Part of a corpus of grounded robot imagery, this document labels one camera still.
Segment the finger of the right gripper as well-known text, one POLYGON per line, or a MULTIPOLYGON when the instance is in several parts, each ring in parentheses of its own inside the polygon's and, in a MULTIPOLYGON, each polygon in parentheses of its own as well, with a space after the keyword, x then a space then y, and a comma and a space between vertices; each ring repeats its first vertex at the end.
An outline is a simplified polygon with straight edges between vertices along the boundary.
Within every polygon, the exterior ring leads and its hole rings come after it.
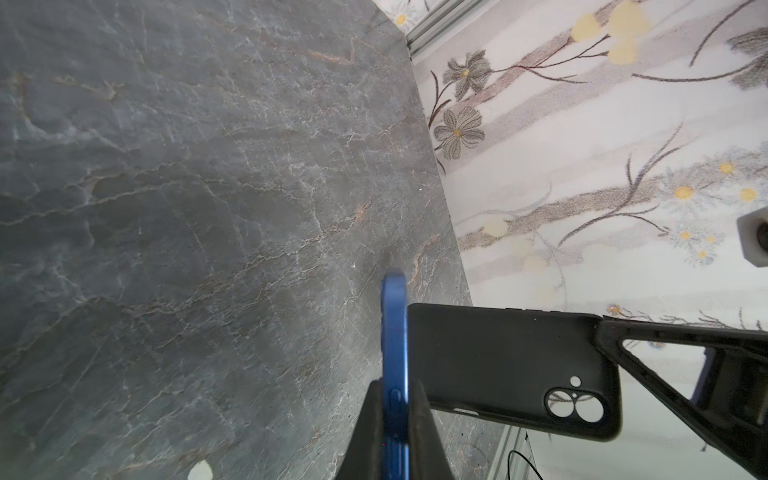
POLYGON ((605 317, 595 342, 709 446, 766 478, 766 333, 605 317))

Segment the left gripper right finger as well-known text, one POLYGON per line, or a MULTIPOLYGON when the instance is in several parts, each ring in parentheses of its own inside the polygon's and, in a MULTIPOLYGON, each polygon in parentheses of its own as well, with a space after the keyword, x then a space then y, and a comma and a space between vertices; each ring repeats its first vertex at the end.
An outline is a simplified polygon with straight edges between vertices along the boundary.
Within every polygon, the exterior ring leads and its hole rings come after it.
POLYGON ((415 480, 454 480, 423 384, 411 380, 408 412, 409 474, 415 480))

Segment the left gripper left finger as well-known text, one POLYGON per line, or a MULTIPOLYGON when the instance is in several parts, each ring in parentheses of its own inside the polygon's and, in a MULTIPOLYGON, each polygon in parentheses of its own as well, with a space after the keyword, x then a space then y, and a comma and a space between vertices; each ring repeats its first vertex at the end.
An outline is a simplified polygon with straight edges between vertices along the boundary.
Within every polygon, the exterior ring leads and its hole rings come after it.
POLYGON ((384 420, 379 380, 370 383, 335 480, 382 478, 384 420))

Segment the blue phone black screen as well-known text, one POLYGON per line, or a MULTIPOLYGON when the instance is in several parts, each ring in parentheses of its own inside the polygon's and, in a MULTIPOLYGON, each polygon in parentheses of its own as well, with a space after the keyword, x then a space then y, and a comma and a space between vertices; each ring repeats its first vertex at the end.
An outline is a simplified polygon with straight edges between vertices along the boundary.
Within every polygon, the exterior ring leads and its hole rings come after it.
POLYGON ((407 281, 388 272, 381 283, 383 479, 409 479, 407 281))

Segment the black phone case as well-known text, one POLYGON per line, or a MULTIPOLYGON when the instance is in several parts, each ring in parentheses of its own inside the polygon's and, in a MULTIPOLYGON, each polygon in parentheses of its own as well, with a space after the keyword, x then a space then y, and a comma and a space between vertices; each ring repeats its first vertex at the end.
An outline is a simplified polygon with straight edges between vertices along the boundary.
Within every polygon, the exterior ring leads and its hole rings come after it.
POLYGON ((618 368, 591 314, 414 303, 409 368, 430 405, 574 438, 622 427, 618 368))

